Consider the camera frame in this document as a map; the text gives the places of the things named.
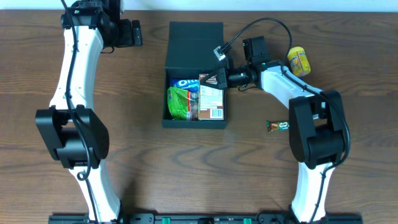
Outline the blue Oreo cookie pack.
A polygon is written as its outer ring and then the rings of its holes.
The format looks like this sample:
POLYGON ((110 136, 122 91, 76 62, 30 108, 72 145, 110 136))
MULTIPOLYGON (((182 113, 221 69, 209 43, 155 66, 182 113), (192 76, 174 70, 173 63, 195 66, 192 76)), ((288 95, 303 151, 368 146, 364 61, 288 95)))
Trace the blue Oreo cookie pack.
POLYGON ((170 86, 197 93, 199 91, 199 80, 172 78, 170 80, 170 86))

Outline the brown and white carton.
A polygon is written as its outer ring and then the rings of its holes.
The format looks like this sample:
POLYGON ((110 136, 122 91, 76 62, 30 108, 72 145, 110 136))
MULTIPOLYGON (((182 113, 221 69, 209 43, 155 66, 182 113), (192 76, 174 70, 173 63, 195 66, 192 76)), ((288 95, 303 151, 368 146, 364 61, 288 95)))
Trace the brown and white carton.
POLYGON ((224 91, 199 84, 199 120, 224 120, 224 91))

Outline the black gift box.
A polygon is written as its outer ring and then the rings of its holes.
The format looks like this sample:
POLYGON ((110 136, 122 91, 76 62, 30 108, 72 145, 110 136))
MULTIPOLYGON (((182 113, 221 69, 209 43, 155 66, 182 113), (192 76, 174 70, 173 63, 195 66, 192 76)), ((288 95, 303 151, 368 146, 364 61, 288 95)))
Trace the black gift box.
POLYGON ((214 49, 224 44, 221 22, 176 22, 169 24, 169 42, 165 60, 164 128, 225 129, 227 120, 183 121, 174 120, 167 106, 167 89, 171 79, 193 80, 201 73, 210 73, 224 65, 214 49))

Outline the green snack mix bag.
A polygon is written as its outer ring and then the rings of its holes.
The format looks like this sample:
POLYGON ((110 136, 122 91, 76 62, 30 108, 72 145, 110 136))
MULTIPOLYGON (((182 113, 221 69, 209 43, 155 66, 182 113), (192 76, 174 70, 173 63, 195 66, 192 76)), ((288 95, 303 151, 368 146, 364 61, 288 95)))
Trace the green snack mix bag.
POLYGON ((173 120, 198 121, 199 95, 197 92, 169 87, 167 106, 173 120))

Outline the yellow plastic jar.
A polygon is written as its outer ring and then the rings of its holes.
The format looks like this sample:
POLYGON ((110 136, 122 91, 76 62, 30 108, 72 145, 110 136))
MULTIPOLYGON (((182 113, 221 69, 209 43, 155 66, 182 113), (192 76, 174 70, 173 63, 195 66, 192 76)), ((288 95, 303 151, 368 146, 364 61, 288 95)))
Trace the yellow plastic jar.
POLYGON ((288 60, 292 73, 296 77, 304 77, 311 72, 307 54, 302 47, 293 47, 289 50, 288 60))

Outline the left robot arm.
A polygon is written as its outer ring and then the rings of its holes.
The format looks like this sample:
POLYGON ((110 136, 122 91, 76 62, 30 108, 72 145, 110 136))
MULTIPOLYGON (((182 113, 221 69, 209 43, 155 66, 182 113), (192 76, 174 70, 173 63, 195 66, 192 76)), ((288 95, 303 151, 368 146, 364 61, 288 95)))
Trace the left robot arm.
POLYGON ((109 132, 95 113, 93 97, 100 55, 141 46, 140 23, 121 18, 122 0, 75 1, 64 9, 60 78, 49 107, 37 110, 35 124, 52 159, 78 182, 88 213, 53 214, 49 223, 133 223, 109 178, 109 132))

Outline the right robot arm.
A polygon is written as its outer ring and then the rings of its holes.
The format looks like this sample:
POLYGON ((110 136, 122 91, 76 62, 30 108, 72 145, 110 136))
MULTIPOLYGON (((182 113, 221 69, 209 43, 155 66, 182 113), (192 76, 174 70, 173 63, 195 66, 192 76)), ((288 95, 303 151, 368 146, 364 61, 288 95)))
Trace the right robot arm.
POLYGON ((226 90, 253 83, 288 109, 289 144, 298 161, 297 188, 290 205, 293 221, 328 222, 328 184, 350 148, 341 96, 335 90, 323 91, 306 84, 283 61, 271 60, 263 36, 243 40, 243 48, 246 65, 213 70, 200 79, 200 84, 226 90))

